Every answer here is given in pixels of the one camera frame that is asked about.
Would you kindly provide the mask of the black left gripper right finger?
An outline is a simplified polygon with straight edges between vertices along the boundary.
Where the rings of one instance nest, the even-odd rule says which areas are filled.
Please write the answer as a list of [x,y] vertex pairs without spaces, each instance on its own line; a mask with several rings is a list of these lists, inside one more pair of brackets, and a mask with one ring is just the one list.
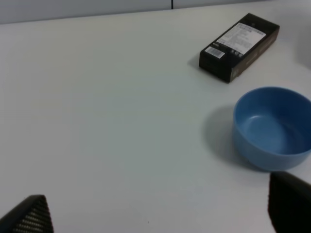
[[270,173],[268,214],[277,233],[309,233],[311,185],[284,171]]

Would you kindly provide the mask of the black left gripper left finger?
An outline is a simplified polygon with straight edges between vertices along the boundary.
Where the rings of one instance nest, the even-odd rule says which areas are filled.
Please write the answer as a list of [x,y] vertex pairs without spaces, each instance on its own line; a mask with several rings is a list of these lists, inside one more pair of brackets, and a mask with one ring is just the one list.
[[54,227],[45,195],[30,195],[0,219],[2,233],[52,233]]

